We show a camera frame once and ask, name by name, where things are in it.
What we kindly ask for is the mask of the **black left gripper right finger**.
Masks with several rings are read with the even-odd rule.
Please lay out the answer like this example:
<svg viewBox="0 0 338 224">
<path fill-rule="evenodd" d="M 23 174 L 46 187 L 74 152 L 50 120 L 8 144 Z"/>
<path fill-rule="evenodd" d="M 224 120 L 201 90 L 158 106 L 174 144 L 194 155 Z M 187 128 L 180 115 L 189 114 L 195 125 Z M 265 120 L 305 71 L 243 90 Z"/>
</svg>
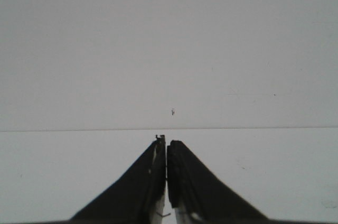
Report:
<svg viewBox="0 0 338 224">
<path fill-rule="evenodd" d="M 168 196 L 177 221 L 268 221 L 182 142 L 167 147 Z"/>
</svg>

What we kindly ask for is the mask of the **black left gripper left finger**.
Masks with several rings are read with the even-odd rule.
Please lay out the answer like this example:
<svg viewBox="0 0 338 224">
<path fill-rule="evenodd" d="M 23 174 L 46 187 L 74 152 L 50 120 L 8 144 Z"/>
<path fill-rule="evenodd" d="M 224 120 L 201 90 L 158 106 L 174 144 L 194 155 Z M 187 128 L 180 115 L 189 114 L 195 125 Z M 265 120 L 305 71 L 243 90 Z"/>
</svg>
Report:
<svg viewBox="0 0 338 224">
<path fill-rule="evenodd" d="M 72 221 L 161 221 L 166 185 L 165 136 L 156 140 Z"/>
</svg>

